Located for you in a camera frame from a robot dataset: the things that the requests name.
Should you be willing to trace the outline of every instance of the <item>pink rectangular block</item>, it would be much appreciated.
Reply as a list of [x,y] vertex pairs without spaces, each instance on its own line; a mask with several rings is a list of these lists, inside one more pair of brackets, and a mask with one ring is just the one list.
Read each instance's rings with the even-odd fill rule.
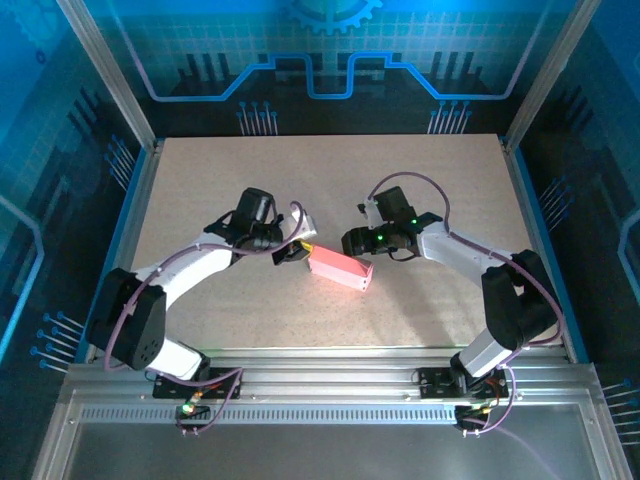
[[371,262],[318,246],[313,247],[309,256],[309,267],[316,275],[363,292],[369,288],[373,275]]

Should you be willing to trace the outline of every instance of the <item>blue trim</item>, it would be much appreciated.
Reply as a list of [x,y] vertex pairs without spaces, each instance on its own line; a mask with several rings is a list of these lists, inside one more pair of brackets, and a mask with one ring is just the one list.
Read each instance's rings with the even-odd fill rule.
[[624,274],[627,276],[629,285],[631,285],[631,289],[636,296],[636,301],[640,303],[640,283],[638,283],[638,278],[633,271],[631,262],[629,262],[629,259],[627,258],[629,230],[631,230],[631,228],[638,222],[640,222],[640,210],[636,210],[635,212],[633,212],[623,222],[622,228],[620,229],[620,240],[618,241],[618,258],[620,259],[620,263],[622,264],[622,268],[624,269]]
[[547,257],[547,263],[551,269],[551,277],[553,278],[556,287],[556,295],[558,295],[558,300],[560,301],[560,305],[564,311],[567,330],[571,337],[571,343],[573,344],[573,350],[576,354],[576,360],[580,363],[588,363],[589,357],[587,355],[587,349],[584,346],[582,335],[580,335],[580,328],[578,327],[578,321],[576,320],[571,300],[569,299],[569,292],[567,291],[567,287],[562,278],[560,265],[558,265],[558,259],[556,258],[555,251],[553,250],[553,245],[551,244],[551,237],[549,236],[549,232],[547,231],[547,227],[544,223],[540,204],[538,203],[538,197],[536,196],[536,192],[533,188],[533,182],[531,181],[531,176],[529,175],[529,170],[527,169],[527,165],[524,161],[520,148],[516,148],[515,158],[518,170],[520,171],[520,176],[522,177],[522,183],[526,190],[525,193],[527,198],[525,200],[527,200],[531,206],[535,227],[538,231],[540,241],[542,242],[542,248]]
[[[104,259],[104,265],[102,267],[102,272],[100,273],[100,281],[98,282],[98,286],[96,288],[96,293],[91,301],[91,307],[89,308],[89,314],[87,315],[87,319],[91,318],[91,314],[93,313],[93,307],[96,304],[96,300],[98,298],[98,292],[102,287],[102,282],[104,277],[113,270],[115,262],[116,262],[116,254],[118,253],[118,249],[120,248],[120,241],[122,240],[122,235],[124,234],[124,228],[127,223],[127,218],[129,217],[129,212],[131,211],[131,207],[133,205],[133,197],[136,193],[136,189],[138,187],[138,183],[140,182],[140,178],[142,176],[142,170],[144,168],[144,159],[147,155],[147,152],[144,148],[140,149],[140,154],[138,155],[138,159],[136,161],[136,167],[133,170],[133,175],[131,176],[131,181],[129,182],[129,188],[127,189],[127,194],[124,197],[124,201],[122,202],[122,209],[120,210],[120,215],[118,216],[118,222],[116,223],[116,228],[113,231],[113,237],[111,237],[111,244],[109,245],[109,250],[107,251],[107,256]],[[76,351],[76,363],[84,363],[85,357],[87,355],[87,351],[89,350],[89,343],[86,340],[87,329],[85,326],[84,331],[82,332],[82,338],[80,339],[80,344],[78,345],[78,350]]]
[[313,74],[313,62],[311,56],[307,53],[270,53],[267,54],[266,63],[253,63],[245,68],[240,75],[222,92],[221,95],[177,95],[171,97],[160,96],[155,92],[150,79],[144,71],[142,64],[136,62],[143,82],[147,87],[149,96],[156,102],[161,103],[182,103],[182,102],[224,102],[233,95],[233,93],[245,82],[245,80],[253,73],[264,70],[276,70],[276,60],[302,60],[305,63],[305,73],[307,79],[307,94],[309,98],[314,100],[347,100],[351,98],[354,91],[354,84],[356,78],[356,60],[361,58],[379,58],[384,60],[384,68],[387,69],[400,69],[406,70],[415,80],[431,94],[436,100],[493,100],[500,101],[506,100],[511,95],[516,81],[521,72],[522,65],[514,72],[513,78],[509,83],[506,91],[502,94],[474,94],[474,93],[439,93],[429,81],[424,78],[422,73],[409,62],[396,62],[393,60],[393,52],[385,51],[369,51],[369,52],[356,52],[349,56],[347,61],[347,77],[346,87],[344,93],[316,93],[314,74]]
[[16,327],[18,326],[18,321],[20,320],[22,311],[24,310],[24,307],[27,304],[27,300],[29,299],[29,294],[31,293],[33,284],[36,281],[38,272],[40,271],[40,267],[42,266],[42,262],[44,262],[45,253],[44,244],[42,243],[42,232],[40,230],[40,225],[2,195],[0,195],[0,206],[6,208],[10,213],[18,217],[18,220],[24,223],[29,228],[29,230],[31,230],[31,233],[33,234],[33,243],[35,243],[37,251],[36,258],[33,262],[33,265],[31,265],[31,270],[29,270],[27,280],[24,282],[24,286],[22,287],[22,291],[20,292],[18,301],[16,302],[13,313],[11,313],[11,317],[9,318],[9,322],[7,323],[7,328],[5,328],[4,333],[2,334],[2,339],[0,340],[0,363],[2,363],[2,360],[7,353],[7,349],[9,348],[11,338],[13,337]]

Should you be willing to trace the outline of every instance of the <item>robotic arm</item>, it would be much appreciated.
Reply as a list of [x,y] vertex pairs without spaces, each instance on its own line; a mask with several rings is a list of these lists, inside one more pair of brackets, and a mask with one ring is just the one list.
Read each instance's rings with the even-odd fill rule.
[[[271,210],[273,219],[267,222]],[[313,219],[306,212],[294,210],[287,217],[278,215],[272,195],[249,188],[235,210],[207,226],[194,242],[168,260],[134,272],[111,271],[89,319],[89,342],[107,349],[123,305],[147,278],[156,274],[141,291],[117,335],[112,356],[134,370],[151,369],[186,381],[206,380],[210,359],[166,337],[166,311],[190,288],[247,254],[273,252],[276,265],[305,258],[308,252],[299,240],[315,234]],[[294,241],[283,246],[285,240]]]
[[534,252],[512,254],[467,235],[454,234],[441,217],[428,212],[417,215],[400,187],[368,198],[358,208],[369,225],[352,229],[342,237],[346,255],[392,256],[404,249],[413,255],[406,259],[434,260],[482,289],[487,327],[451,360],[461,393],[556,323],[556,314],[538,289],[501,260],[512,260],[547,292],[553,292],[542,261]]

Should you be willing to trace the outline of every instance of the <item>blue wall panel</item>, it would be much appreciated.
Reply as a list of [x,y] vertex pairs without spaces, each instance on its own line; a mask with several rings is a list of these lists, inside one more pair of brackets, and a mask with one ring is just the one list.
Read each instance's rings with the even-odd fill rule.
[[636,365],[639,24],[602,3],[522,144],[591,359]]
[[275,134],[265,101],[278,134],[503,133],[573,6],[511,3],[89,6],[156,134],[201,136]]
[[18,479],[77,348],[65,317],[85,321],[140,147],[54,0],[0,12],[0,478]]

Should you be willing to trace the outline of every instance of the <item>beige tabletop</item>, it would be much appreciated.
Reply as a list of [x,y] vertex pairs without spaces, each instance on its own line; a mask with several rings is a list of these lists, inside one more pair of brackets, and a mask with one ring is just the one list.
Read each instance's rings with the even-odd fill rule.
[[[317,244],[363,226],[356,205],[385,175],[431,176],[452,205],[452,228],[510,251],[530,243],[495,135],[380,135],[168,139],[134,267],[167,257],[234,208],[250,186],[279,210],[300,201]],[[401,185],[418,213],[443,213],[437,192],[415,178]],[[485,325],[480,289],[426,260],[369,257],[367,292],[309,272],[306,262],[244,258],[201,282],[169,310],[168,334],[196,348],[466,345]]]

